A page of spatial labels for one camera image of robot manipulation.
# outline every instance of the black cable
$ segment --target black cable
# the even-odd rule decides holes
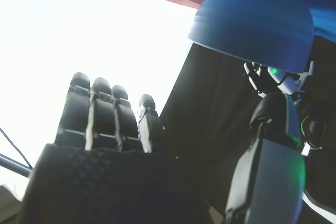
[[[15,150],[17,150],[17,152],[20,153],[21,157],[23,157],[23,159],[26,161],[27,165],[29,166],[29,168],[33,169],[33,167],[30,165],[30,163],[28,162],[28,160],[26,159],[25,155],[23,155],[23,153],[19,150],[18,147],[16,147],[16,145],[9,139],[9,137],[6,135],[6,133],[2,130],[2,128],[0,128],[1,133],[5,136],[5,138],[10,142],[10,144],[15,148]]]

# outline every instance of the black pole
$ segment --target black pole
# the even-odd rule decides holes
[[[32,171],[32,169],[30,169],[28,166],[25,166],[2,154],[0,154],[0,166],[3,166],[27,178]]]

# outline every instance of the metal rod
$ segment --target metal rod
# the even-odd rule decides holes
[[[28,178],[29,174],[31,173],[32,169],[28,166],[25,166],[5,155],[0,154],[0,166],[3,166],[9,170],[12,170],[15,173],[18,173],[22,176]]]

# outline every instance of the white strip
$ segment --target white strip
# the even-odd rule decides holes
[[[336,215],[314,205],[309,198],[305,195],[305,193],[303,193],[302,195],[302,199],[303,201],[315,212],[317,212],[319,215],[321,215],[322,217],[326,218],[328,221],[330,221],[333,224],[336,224]]]

